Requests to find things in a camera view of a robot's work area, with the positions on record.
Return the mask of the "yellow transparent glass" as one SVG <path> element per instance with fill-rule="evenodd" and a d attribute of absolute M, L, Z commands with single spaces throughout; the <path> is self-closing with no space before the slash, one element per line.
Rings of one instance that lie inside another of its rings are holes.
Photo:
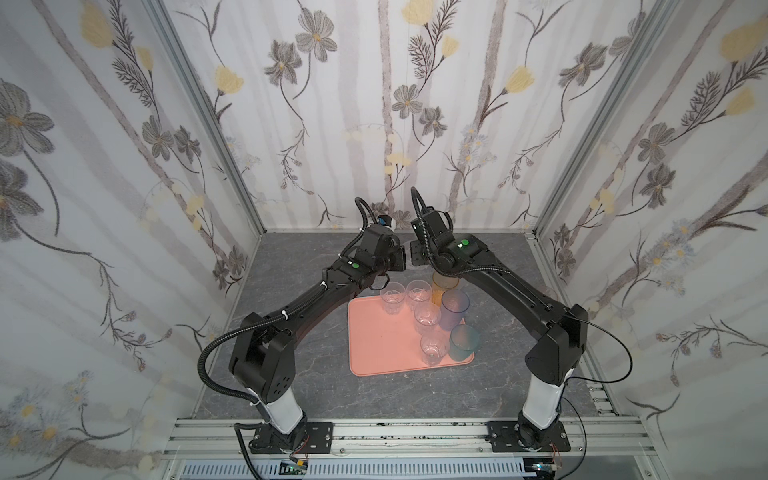
<path fill-rule="evenodd" d="M 447 291 L 456 288 L 459 282 L 460 282 L 459 278 L 448 277 L 448 276 L 439 274 L 438 272 L 434 272 L 431 277 L 431 289 L 432 289 L 431 302 L 434 305 L 440 306 L 443 295 Z"/>

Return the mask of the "clear round glass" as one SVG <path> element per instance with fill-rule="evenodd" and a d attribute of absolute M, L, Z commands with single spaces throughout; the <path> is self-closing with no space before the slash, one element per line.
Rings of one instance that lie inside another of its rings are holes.
<path fill-rule="evenodd" d="M 411 310 L 422 304 L 428 304 L 432 298 L 432 286 L 425 280 L 412 280 L 406 286 L 406 303 Z"/>

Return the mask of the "blue frosted glass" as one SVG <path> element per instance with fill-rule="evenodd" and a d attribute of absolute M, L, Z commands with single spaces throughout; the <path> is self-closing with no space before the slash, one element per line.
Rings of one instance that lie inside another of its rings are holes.
<path fill-rule="evenodd" d="M 469 307 L 470 299 L 464 291 L 447 290 L 441 299 L 439 326 L 445 331 L 451 331 L 461 323 Z"/>

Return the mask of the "clear faceted short glass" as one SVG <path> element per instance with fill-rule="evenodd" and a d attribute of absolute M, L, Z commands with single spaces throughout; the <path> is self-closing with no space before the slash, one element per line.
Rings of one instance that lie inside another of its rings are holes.
<path fill-rule="evenodd" d="M 441 310 L 430 301 L 416 303 L 413 315 L 414 328 L 419 335 L 429 335 L 438 329 Z"/>

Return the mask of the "pink plastic tray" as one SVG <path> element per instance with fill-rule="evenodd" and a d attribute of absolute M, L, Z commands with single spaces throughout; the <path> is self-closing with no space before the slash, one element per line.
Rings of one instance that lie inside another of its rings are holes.
<path fill-rule="evenodd" d="M 474 353 L 462 361 L 446 354 L 438 364 L 428 365 L 408 307 L 390 315 L 378 297 L 364 297 L 348 303 L 347 315 L 349 367 L 357 377 L 463 366 L 475 359 Z"/>

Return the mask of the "teal frosted glass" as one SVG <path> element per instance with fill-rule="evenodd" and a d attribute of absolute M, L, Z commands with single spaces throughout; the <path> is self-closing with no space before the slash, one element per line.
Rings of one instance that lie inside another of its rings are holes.
<path fill-rule="evenodd" d="M 480 333 L 466 324 L 454 327 L 449 337 L 449 356 L 453 361 L 462 362 L 472 356 L 480 343 Z"/>

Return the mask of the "clear tall glass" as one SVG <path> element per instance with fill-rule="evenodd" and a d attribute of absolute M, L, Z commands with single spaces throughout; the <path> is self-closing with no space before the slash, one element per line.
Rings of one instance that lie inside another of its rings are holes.
<path fill-rule="evenodd" d="M 447 355 L 449 343 L 443 332 L 431 332 L 420 338 L 421 358 L 425 365 L 438 365 Z"/>

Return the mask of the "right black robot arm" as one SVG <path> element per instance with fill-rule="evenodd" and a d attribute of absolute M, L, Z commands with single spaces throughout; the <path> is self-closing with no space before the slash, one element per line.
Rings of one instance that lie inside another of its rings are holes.
<path fill-rule="evenodd" d="M 478 287 L 507 310 L 534 338 L 525 355 L 531 380 L 518 415 L 519 435 L 532 443 L 558 420 L 566 382 L 585 352 L 586 311 L 567 307 L 540 292 L 505 266 L 473 235 L 456 237 L 447 214 L 414 202 L 413 230 L 421 256 L 437 273 L 460 278 Z"/>

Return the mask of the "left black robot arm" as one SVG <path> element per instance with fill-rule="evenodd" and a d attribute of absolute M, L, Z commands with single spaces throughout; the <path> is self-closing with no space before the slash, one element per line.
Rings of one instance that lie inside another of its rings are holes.
<path fill-rule="evenodd" d="M 251 314 L 244 319 L 242 325 L 250 330 L 236 338 L 229 371 L 248 400 L 259 402 L 275 430 L 290 435 L 305 419 L 292 391 L 298 344 L 326 316 L 372 287 L 377 277 L 405 268 L 405 247 L 397 235 L 370 224 L 311 289 L 267 317 Z"/>

